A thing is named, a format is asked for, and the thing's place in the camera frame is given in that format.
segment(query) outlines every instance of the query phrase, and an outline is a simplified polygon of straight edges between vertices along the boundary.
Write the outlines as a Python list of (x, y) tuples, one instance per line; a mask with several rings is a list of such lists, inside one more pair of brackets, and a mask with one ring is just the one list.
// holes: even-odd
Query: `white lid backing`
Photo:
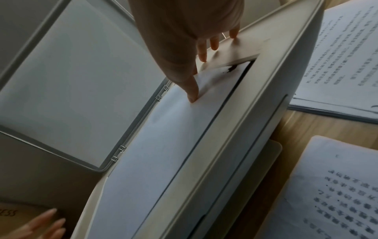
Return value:
[(43, 24), (1, 75), (0, 131), (103, 171), (167, 80), (114, 2), (63, 0)]

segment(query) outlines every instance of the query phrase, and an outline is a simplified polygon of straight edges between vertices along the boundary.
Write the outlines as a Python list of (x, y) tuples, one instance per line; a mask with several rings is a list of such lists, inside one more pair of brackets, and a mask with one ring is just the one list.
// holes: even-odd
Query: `flatbed scanner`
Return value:
[(212, 238), (302, 79), (323, 7), (296, 0), (221, 41), (197, 60), (190, 104), (116, 1), (60, 1), (0, 76), (1, 152), (46, 157), (70, 195), (60, 201), (50, 175), (54, 196), (29, 203), (70, 211), (87, 184), (73, 239)]

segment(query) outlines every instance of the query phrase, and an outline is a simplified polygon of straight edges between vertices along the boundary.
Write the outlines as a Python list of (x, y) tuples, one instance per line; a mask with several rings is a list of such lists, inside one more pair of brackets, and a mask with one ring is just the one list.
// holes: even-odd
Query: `hand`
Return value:
[[(38, 228), (48, 223), (55, 213), (56, 209), (50, 209), (0, 239), (28, 239)], [(66, 232), (66, 229), (62, 228), (65, 221), (64, 218), (57, 220), (38, 239), (61, 239)]]
[(219, 35), (236, 38), (244, 0), (129, 0), (132, 14), (151, 55), (190, 102), (198, 98), (196, 55), (206, 62), (206, 40), (213, 50)]

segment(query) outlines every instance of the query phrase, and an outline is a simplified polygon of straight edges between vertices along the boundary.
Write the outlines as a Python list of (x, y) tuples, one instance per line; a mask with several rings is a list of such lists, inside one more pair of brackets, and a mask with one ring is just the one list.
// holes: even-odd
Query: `wood grain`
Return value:
[[(329, 0), (327, 6), (343, 2), (347, 0)], [(271, 136), (282, 144), (283, 151), (239, 215), (227, 239), (254, 238), (307, 143), (315, 135), (378, 150), (378, 125), (288, 110)]]

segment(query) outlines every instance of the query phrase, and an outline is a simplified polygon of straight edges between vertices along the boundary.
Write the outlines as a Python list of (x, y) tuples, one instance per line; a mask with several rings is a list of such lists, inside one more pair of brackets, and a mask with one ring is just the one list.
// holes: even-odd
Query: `paper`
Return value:
[(377, 120), (377, 28), (376, 0), (354, 0), (326, 10), (315, 50), (290, 102), (291, 108), (357, 117), (363, 114), (362, 117)]
[(200, 72), (193, 104), (178, 86), (168, 91), (110, 174), (89, 239), (133, 237), (248, 65)]
[(378, 151), (311, 139), (258, 239), (378, 238)]

